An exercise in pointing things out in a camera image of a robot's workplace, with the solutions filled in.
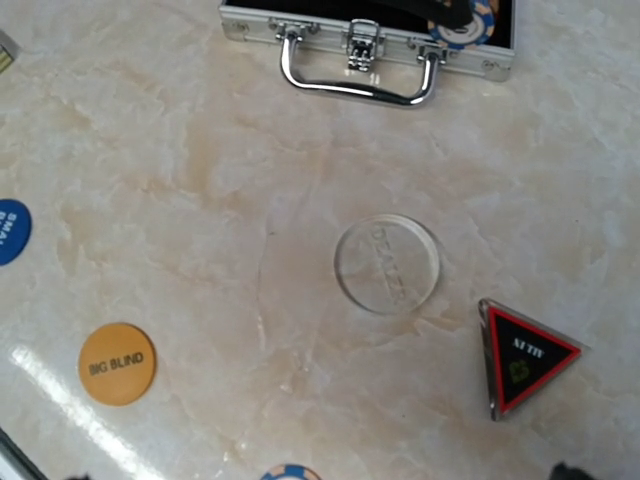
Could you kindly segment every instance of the black triangle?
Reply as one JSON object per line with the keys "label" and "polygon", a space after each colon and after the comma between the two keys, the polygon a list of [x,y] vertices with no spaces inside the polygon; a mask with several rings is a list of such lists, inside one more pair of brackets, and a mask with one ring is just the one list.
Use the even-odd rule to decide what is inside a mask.
{"label": "black triangle", "polygon": [[565,370],[582,346],[491,300],[479,306],[492,418],[497,420]]}

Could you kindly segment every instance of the case handle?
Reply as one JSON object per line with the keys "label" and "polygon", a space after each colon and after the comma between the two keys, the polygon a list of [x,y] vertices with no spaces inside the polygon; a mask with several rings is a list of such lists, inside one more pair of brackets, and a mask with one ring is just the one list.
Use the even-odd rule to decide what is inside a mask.
{"label": "case handle", "polygon": [[414,108],[422,105],[435,87],[440,58],[434,52],[426,53],[425,47],[420,48],[420,54],[417,57],[418,63],[423,64],[420,88],[413,95],[404,96],[378,87],[354,82],[305,80],[292,66],[298,45],[304,40],[303,35],[296,30],[289,30],[279,38],[282,40],[282,54],[280,55],[282,74],[291,85],[305,92],[382,103],[393,107]]}

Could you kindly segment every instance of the blue and white poker chip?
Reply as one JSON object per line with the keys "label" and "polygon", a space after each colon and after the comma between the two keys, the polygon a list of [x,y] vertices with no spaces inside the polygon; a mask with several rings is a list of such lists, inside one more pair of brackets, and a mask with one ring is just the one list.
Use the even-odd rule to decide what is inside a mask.
{"label": "blue and white poker chip", "polygon": [[272,468],[260,480],[280,480],[297,478],[298,480],[322,480],[313,470],[302,465],[284,464]]}
{"label": "blue and white poker chip", "polygon": [[31,214],[17,200],[0,200],[0,266],[22,253],[31,236]]}
{"label": "blue and white poker chip", "polygon": [[486,43],[495,29],[489,0],[471,0],[471,9],[473,21],[470,24],[450,30],[429,22],[429,34],[439,45],[450,50],[463,50]]}

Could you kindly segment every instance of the beige marble tabletop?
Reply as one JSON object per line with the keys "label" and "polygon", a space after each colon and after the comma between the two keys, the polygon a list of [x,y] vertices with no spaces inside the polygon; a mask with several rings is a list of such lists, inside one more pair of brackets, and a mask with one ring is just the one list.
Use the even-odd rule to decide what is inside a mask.
{"label": "beige marble tabletop", "polygon": [[[0,76],[0,197],[34,220],[0,270],[0,426],[51,480],[283,462],[546,480],[561,460],[637,479],[640,4],[521,3],[508,82],[443,74],[406,112],[293,91],[278,48],[227,41],[213,1],[0,1],[23,49]],[[383,212],[440,249],[407,317],[357,309],[333,277],[340,234]],[[499,423],[484,296],[590,347]],[[105,407],[77,358],[123,321],[157,377]]]}

